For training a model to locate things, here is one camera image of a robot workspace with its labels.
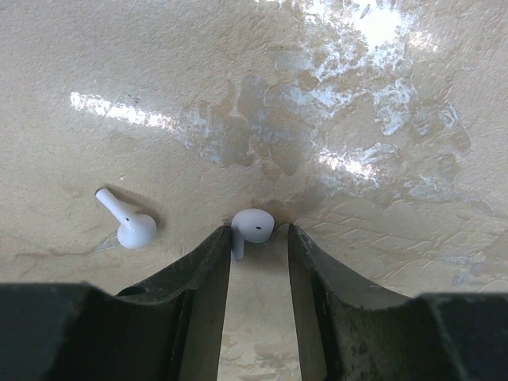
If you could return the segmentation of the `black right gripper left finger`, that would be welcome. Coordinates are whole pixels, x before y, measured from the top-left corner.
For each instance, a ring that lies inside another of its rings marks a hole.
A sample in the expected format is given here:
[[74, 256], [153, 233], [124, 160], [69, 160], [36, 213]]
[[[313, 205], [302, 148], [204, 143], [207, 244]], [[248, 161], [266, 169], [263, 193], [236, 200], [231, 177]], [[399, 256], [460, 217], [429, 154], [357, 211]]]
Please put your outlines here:
[[220, 227], [115, 295], [88, 283], [2, 284], [2, 379], [215, 380], [231, 240]]

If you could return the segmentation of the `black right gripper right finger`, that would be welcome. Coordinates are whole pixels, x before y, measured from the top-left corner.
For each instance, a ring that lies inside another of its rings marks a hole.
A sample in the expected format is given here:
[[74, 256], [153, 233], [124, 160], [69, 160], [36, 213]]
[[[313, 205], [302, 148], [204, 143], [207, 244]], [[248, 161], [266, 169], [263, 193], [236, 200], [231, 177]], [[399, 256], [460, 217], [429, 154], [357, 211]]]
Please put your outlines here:
[[295, 225], [288, 260], [304, 380], [506, 379], [506, 294], [409, 298], [334, 259]]

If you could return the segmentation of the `white earbud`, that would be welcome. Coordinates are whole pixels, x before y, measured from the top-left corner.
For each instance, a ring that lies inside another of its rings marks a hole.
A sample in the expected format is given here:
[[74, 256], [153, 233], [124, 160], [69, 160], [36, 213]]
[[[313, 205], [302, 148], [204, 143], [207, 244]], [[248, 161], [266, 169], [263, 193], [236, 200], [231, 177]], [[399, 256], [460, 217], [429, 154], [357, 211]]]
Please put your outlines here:
[[117, 219], [117, 240], [122, 247], [140, 249], [155, 239], [157, 226], [151, 216], [131, 212], [107, 188], [97, 190], [95, 197]]
[[261, 244], [269, 240], [275, 227], [275, 219], [265, 210], [250, 208], [237, 213], [231, 222], [231, 257], [235, 261], [244, 258], [244, 243]]

